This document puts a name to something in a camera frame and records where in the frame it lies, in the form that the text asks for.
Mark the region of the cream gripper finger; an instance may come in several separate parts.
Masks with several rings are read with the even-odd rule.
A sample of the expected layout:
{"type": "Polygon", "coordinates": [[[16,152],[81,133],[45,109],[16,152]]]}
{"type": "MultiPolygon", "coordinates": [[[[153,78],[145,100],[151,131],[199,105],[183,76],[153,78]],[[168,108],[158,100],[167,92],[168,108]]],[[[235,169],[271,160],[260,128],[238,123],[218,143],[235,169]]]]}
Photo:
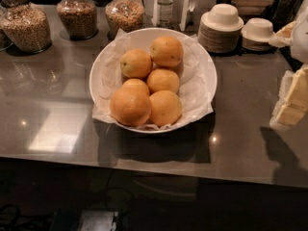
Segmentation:
{"type": "Polygon", "coordinates": [[[286,131],[297,125],[308,112],[308,65],[297,72],[287,70],[281,80],[269,126],[286,131]]]}

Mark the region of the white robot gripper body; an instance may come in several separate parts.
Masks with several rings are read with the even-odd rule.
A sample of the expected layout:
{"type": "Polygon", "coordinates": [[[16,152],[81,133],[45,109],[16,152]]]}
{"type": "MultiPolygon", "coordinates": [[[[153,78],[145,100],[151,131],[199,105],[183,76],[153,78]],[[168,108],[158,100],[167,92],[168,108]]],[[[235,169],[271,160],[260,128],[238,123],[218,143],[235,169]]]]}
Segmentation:
{"type": "Polygon", "coordinates": [[[308,64],[308,0],[303,0],[294,21],[269,38],[269,45],[289,46],[293,59],[308,64]]]}

